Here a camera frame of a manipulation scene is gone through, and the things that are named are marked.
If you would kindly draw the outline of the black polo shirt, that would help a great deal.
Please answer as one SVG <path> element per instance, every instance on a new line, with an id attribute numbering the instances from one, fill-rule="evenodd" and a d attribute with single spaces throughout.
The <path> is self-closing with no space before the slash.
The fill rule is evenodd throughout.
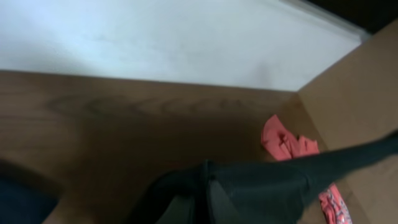
<path id="1" fill-rule="evenodd" d="M 280 162 L 206 161 L 159 177 L 127 223 L 296 223 L 334 181 L 397 153 L 397 133 Z"/>

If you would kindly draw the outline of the red printed t-shirt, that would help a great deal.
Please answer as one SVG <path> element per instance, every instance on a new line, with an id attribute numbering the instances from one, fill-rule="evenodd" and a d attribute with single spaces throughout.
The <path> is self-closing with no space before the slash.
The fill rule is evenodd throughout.
<path id="1" fill-rule="evenodd" d="M 320 153 L 316 141 L 305 136 L 295 137 L 276 115 L 266 121 L 262 130 L 261 144 L 277 161 Z M 352 224 L 349 210 L 335 184 L 331 184 L 320 193 L 318 198 L 328 224 Z"/>

